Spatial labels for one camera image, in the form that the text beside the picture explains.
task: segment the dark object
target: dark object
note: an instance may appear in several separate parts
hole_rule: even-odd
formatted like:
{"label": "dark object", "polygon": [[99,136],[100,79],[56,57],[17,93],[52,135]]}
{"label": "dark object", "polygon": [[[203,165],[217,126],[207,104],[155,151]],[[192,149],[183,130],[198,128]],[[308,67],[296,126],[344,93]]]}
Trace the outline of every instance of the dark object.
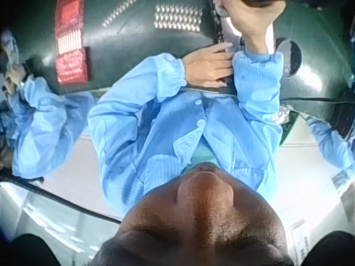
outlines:
{"label": "dark object", "polygon": [[32,234],[23,234],[10,244],[3,243],[1,254],[2,266],[60,266],[46,242]]}
{"label": "dark object", "polygon": [[302,65],[301,48],[289,39],[280,38],[276,40],[276,50],[283,54],[283,77],[296,75]]}
{"label": "dark object", "polygon": [[355,265],[355,237],[342,231],[323,237],[309,252],[301,266]]}
{"label": "dark object", "polygon": [[344,88],[338,95],[341,99],[352,100],[353,103],[338,104],[334,107],[333,115],[329,121],[343,139],[348,140],[355,121],[355,95],[354,91]]}

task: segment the black cable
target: black cable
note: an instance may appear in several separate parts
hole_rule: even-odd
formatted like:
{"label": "black cable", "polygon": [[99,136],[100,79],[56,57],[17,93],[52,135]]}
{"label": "black cable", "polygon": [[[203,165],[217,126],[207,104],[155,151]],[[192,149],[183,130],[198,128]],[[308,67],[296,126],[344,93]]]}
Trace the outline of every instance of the black cable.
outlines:
{"label": "black cable", "polygon": [[341,98],[329,99],[329,98],[319,98],[319,97],[310,97],[310,98],[289,97],[289,98],[280,99],[281,103],[287,101],[320,101],[320,102],[330,103],[330,104],[355,104],[355,99],[351,100],[351,99],[341,99]]}
{"label": "black cable", "polygon": [[10,170],[8,169],[3,169],[0,173],[0,185],[1,185],[1,182],[10,182],[18,187],[21,187],[21,188],[24,188],[25,190],[28,190],[28,191],[31,191],[35,194],[38,194],[40,196],[43,196],[45,198],[49,198],[50,200],[52,201],[55,201],[55,202],[58,202],[64,206],[67,206],[71,209],[75,209],[77,210],[78,212],[81,212],[81,213],[84,213],[84,214],[87,214],[87,215],[90,215],[92,217],[95,217],[95,218],[99,218],[99,219],[102,219],[102,220],[106,220],[106,221],[109,221],[109,222],[113,222],[113,223],[116,223],[116,224],[121,224],[121,221],[117,220],[117,219],[114,219],[114,218],[111,218],[111,217],[108,217],[108,216],[105,216],[103,214],[99,214],[99,213],[96,213],[96,212],[93,212],[89,209],[86,209],[86,208],[83,208],[75,203],[72,203],[70,201],[67,201],[66,199],[63,199],[55,194],[52,194],[40,187],[37,187],[37,186],[34,186],[30,183],[28,183],[27,181],[24,181],[22,178],[16,178],[15,176],[13,176],[10,172]]}

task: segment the sticker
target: sticker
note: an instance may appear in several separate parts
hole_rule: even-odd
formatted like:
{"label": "sticker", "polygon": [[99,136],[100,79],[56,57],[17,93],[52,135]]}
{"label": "sticker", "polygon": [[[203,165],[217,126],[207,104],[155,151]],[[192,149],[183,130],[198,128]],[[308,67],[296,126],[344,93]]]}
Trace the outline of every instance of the sticker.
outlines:
{"label": "sticker", "polygon": [[293,245],[295,247],[297,265],[301,265],[302,261],[310,252],[310,230],[304,219],[291,226],[291,234]]}

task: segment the sleeve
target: sleeve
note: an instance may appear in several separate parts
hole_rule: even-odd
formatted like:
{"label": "sleeve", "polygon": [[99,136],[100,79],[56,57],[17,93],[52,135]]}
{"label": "sleeve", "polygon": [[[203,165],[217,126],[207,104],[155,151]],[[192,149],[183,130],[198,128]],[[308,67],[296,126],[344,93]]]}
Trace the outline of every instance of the sleeve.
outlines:
{"label": "sleeve", "polygon": [[316,138],[319,150],[327,162],[341,170],[354,166],[354,153],[351,145],[344,141],[330,124],[318,119],[308,118],[307,125]]}
{"label": "sleeve", "polygon": [[260,143],[273,158],[282,128],[273,119],[280,108],[283,56],[239,52],[232,61],[239,108]]}
{"label": "sleeve", "polygon": [[[176,95],[186,85],[182,60],[170,54],[148,57],[99,100],[89,112],[90,135],[99,159],[100,183],[106,197],[110,190],[125,193],[117,188],[125,177],[133,179],[134,160],[138,155],[138,118],[136,113],[151,100],[164,101]],[[126,201],[141,191],[130,186]]]}
{"label": "sleeve", "polygon": [[53,168],[52,158],[67,113],[63,99],[49,90],[43,78],[30,77],[23,91],[34,112],[31,124],[15,143],[13,173],[23,178],[36,178]]}

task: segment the blue jacket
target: blue jacket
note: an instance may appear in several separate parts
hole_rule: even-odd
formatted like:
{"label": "blue jacket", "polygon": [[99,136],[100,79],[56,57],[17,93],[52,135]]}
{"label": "blue jacket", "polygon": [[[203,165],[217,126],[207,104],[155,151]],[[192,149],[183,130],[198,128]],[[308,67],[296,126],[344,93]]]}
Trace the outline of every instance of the blue jacket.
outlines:
{"label": "blue jacket", "polygon": [[307,125],[316,138],[319,150],[327,162],[341,170],[355,169],[354,141],[345,141],[336,130],[332,129],[330,124],[321,120],[309,118]]}
{"label": "blue jacket", "polygon": [[239,52],[232,63],[238,100],[181,91],[186,85],[182,60],[161,54],[141,62],[91,109],[88,125],[100,184],[119,216],[179,177],[202,136],[225,171],[266,198],[274,194],[282,128],[273,118],[283,57]]}
{"label": "blue jacket", "polygon": [[9,104],[12,113],[2,115],[2,120],[14,150],[13,174],[36,178],[51,173],[68,158],[95,99],[90,93],[55,95],[43,78],[30,76],[23,90],[9,97]]}

